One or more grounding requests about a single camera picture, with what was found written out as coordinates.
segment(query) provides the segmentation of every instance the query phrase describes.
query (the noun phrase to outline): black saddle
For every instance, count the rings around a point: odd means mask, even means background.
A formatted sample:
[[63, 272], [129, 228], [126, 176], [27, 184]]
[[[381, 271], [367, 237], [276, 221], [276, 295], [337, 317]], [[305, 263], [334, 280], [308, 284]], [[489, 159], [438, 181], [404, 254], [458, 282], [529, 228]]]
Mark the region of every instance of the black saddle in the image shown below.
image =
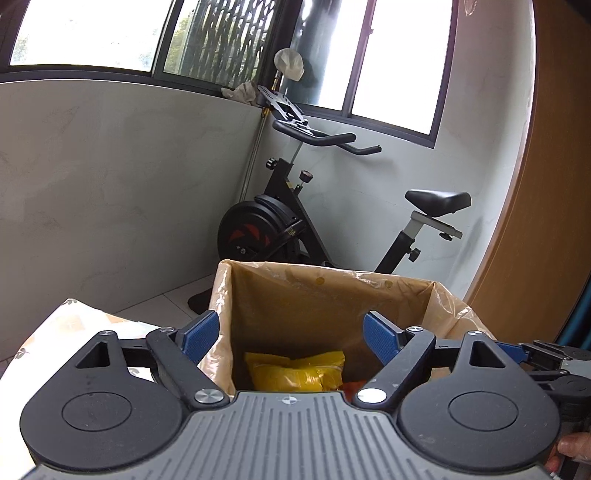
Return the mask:
[[472, 198], [468, 192], [409, 190], [404, 198], [429, 217], [441, 217], [448, 213], [456, 213], [472, 204]]

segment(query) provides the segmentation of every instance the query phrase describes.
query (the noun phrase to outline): white wall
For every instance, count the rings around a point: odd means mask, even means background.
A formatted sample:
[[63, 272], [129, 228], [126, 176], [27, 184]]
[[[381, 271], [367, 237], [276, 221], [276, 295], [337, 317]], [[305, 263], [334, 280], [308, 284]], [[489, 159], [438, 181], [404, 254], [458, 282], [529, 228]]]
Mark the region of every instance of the white wall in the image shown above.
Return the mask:
[[0, 358], [68, 297], [116, 312], [214, 272], [259, 113], [149, 85], [0, 84]]
[[[389, 135], [312, 118], [333, 134], [353, 131], [361, 147], [380, 144], [377, 155], [355, 157], [338, 148], [305, 145], [292, 180], [301, 169], [314, 180], [300, 197], [333, 261], [373, 270], [410, 217], [409, 189], [465, 190], [473, 206], [443, 217], [464, 232], [442, 240], [424, 228], [415, 263], [403, 260], [396, 273], [438, 280], [463, 297], [496, 225], [519, 143], [530, 115], [533, 38], [531, 0], [481, 0], [475, 13], [460, 10], [452, 73], [435, 149]], [[297, 142], [267, 123], [250, 193], [264, 189], [268, 157], [290, 159]]]

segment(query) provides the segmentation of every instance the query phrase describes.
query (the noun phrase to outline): bike handlebar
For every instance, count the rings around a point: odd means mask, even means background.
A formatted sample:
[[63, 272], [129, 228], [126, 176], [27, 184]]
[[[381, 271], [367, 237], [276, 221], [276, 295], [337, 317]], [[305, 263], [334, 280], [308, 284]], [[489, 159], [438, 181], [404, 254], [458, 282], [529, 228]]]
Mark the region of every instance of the bike handlebar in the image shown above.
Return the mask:
[[353, 133], [329, 135], [311, 128], [304, 131], [278, 119], [273, 120], [273, 128], [282, 134], [289, 135], [291, 138], [314, 147], [331, 147], [335, 145], [354, 155], [371, 155], [382, 151], [382, 147], [379, 145], [368, 148], [356, 148], [349, 145], [349, 143], [357, 140], [357, 136]]
[[[327, 136], [327, 134], [325, 134], [324, 132], [320, 132], [318, 130], [312, 130], [312, 132], [314, 133], [314, 135], [317, 135], [318, 137]], [[374, 145], [373, 147], [366, 148], [357, 148], [353, 145], [344, 143], [338, 144], [337, 147], [342, 148], [343, 150], [346, 150], [347, 152], [352, 153], [353, 155], [372, 155], [374, 153], [380, 153], [382, 151], [381, 145]]]
[[307, 143], [314, 147], [331, 147], [342, 143], [354, 142], [357, 139], [355, 134], [338, 134], [316, 137], [277, 119], [273, 120], [273, 128], [282, 134], [289, 135], [291, 138], [295, 138], [300, 142]]

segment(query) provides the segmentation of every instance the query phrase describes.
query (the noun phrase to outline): seat post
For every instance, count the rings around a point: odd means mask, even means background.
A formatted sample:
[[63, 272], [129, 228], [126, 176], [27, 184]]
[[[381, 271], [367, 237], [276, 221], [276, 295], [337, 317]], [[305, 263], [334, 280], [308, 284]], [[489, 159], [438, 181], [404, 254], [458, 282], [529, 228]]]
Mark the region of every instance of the seat post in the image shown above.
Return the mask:
[[456, 230], [451, 225], [443, 223], [440, 220], [436, 220], [433, 217], [429, 217], [424, 213], [418, 212], [414, 210], [410, 215], [410, 221], [407, 223], [406, 227], [404, 228], [403, 232], [406, 232], [407, 235], [412, 236], [414, 239], [417, 236], [417, 233], [421, 229], [423, 225], [427, 225], [433, 227], [435, 230], [439, 230], [442, 233], [446, 233], [449, 236], [454, 236], [456, 238], [462, 238], [462, 232]]
[[451, 225], [443, 223], [439, 220], [435, 220], [435, 218], [429, 217], [424, 213], [414, 210], [410, 215], [410, 220], [408, 221], [406, 227], [404, 227], [404, 230], [401, 230], [401, 232], [398, 234], [396, 240], [394, 240], [394, 243], [392, 243], [384, 255], [382, 261], [375, 269], [375, 272], [390, 275], [402, 261], [404, 255], [407, 254], [410, 254], [410, 260], [414, 262], [417, 259], [420, 250], [411, 250], [411, 246], [413, 245], [423, 225], [427, 225], [433, 227], [435, 230], [439, 230], [443, 235], [449, 236], [449, 240], [451, 240], [451, 237], [453, 236], [456, 238], [462, 238], [462, 232], [456, 230]]

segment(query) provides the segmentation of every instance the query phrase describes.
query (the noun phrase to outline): window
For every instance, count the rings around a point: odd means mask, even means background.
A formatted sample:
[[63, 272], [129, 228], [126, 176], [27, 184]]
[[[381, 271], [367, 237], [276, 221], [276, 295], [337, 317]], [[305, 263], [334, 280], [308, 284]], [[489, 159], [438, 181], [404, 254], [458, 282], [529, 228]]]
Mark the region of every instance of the window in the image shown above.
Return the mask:
[[274, 0], [185, 0], [166, 73], [236, 88], [256, 76]]
[[306, 72], [283, 88], [309, 114], [433, 146], [455, 15], [454, 0], [304, 0], [291, 45]]
[[0, 82], [149, 83], [221, 95], [292, 46], [308, 115], [433, 147], [459, 0], [18, 0], [0, 5]]
[[10, 65], [69, 64], [148, 72], [170, 0], [31, 0]]

